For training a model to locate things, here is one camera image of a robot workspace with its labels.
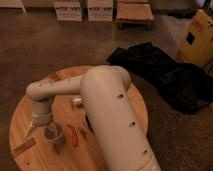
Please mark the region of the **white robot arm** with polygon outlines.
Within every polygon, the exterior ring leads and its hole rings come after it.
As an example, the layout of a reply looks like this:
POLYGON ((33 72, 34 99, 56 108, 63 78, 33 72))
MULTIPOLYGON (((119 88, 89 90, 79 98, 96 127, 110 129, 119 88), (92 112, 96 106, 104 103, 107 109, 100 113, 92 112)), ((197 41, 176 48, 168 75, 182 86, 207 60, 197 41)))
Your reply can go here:
POLYGON ((33 101, 32 124, 40 127, 53 121, 55 96, 78 95, 110 171, 161 171, 128 97, 130 85, 126 69, 109 65, 60 81, 35 81, 26 88, 33 101))

